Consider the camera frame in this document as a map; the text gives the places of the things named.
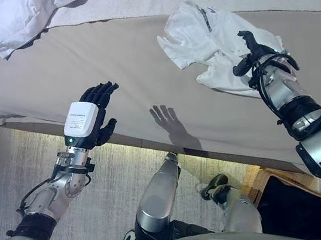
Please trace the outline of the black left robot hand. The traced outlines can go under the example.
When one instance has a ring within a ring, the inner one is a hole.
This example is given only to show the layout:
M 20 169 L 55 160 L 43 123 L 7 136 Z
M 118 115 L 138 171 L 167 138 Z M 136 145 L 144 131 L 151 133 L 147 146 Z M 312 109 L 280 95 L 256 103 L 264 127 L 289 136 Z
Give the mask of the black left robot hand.
M 106 107 L 118 84 L 107 82 L 88 88 L 79 101 L 70 105 L 64 126 L 65 145 L 92 150 L 108 142 L 117 120 L 104 124 Z

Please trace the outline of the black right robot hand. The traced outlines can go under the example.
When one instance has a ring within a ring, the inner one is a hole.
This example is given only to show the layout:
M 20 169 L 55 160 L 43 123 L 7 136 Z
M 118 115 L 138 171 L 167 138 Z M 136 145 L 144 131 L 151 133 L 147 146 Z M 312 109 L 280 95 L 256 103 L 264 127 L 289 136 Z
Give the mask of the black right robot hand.
M 239 31 L 237 34 L 239 37 L 243 38 L 246 42 L 247 49 L 249 49 L 250 53 L 246 54 L 243 59 L 233 67 L 233 74 L 235 76 L 241 77 L 248 73 L 248 71 L 252 68 L 253 64 L 256 61 L 259 61 L 260 58 L 267 55 L 275 55 L 277 51 L 274 49 L 264 45 L 259 44 L 250 31 Z

